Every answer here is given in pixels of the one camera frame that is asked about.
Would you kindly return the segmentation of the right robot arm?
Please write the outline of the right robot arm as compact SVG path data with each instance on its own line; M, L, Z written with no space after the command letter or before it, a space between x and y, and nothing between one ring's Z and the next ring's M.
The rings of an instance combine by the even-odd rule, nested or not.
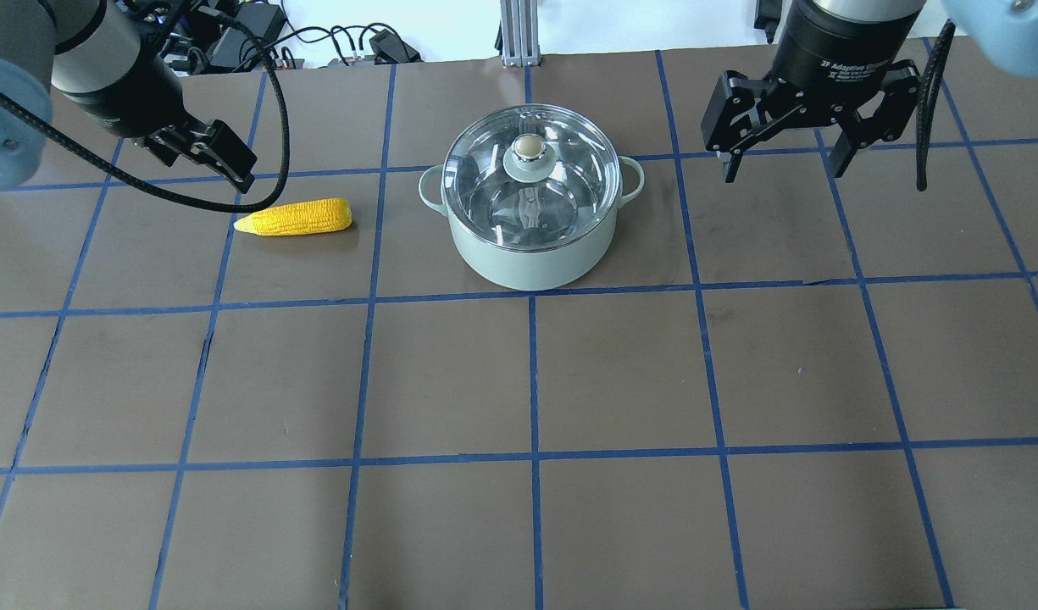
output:
M899 59L921 1L760 1L770 37L781 38L767 74L720 74L701 121L703 144L735 181L744 154L789 129L841 128L829 162L843 176L876 142L916 131L916 186L928 188L935 108L953 39L963 31L991 64L1038 80L1038 1L946 1L928 62Z

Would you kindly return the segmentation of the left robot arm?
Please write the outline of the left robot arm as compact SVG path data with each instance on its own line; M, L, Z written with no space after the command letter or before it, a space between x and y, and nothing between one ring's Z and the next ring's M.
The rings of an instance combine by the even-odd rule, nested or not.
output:
M224 121L190 115L176 74L113 1L0 1L0 94L51 123L53 90L166 166L188 158L250 189L256 155Z

